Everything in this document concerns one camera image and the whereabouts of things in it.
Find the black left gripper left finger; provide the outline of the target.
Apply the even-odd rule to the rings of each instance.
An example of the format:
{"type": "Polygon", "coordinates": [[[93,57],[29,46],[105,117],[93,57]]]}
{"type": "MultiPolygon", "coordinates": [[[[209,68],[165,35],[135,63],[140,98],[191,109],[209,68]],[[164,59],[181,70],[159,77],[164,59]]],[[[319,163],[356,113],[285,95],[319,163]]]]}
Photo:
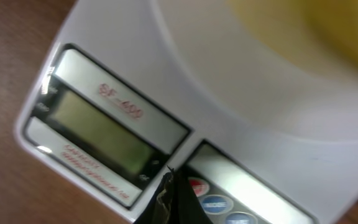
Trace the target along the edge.
{"type": "Polygon", "coordinates": [[[150,202],[134,224],[167,224],[169,223],[172,200],[175,193],[175,170],[168,168],[150,202]]]}

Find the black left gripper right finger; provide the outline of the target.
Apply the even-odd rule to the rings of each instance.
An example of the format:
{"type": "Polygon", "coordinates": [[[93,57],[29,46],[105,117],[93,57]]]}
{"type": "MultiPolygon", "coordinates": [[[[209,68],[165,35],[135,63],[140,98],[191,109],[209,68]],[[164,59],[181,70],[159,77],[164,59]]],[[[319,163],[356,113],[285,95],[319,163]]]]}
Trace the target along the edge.
{"type": "Polygon", "coordinates": [[[212,224],[203,211],[187,176],[178,171],[174,174],[174,223],[212,224]]]}

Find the yellow plastic bowl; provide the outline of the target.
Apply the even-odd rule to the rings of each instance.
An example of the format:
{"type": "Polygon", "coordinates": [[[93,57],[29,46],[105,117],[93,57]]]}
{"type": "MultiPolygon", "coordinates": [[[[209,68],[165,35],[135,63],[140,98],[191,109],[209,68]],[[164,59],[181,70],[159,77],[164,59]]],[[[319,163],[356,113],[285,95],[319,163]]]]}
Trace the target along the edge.
{"type": "Polygon", "coordinates": [[[261,43],[319,76],[358,73],[358,0],[230,0],[261,43]]]}

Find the white digital kitchen scale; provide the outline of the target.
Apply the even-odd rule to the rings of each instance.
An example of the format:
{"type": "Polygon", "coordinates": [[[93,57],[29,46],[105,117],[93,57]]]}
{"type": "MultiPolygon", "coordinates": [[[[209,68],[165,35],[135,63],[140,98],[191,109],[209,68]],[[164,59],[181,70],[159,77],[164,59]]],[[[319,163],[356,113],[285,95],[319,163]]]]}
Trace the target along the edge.
{"type": "Polygon", "coordinates": [[[182,171],[213,223],[333,223],[358,200],[358,73],[308,72],[229,1],[78,1],[17,142],[136,221],[182,171]]]}

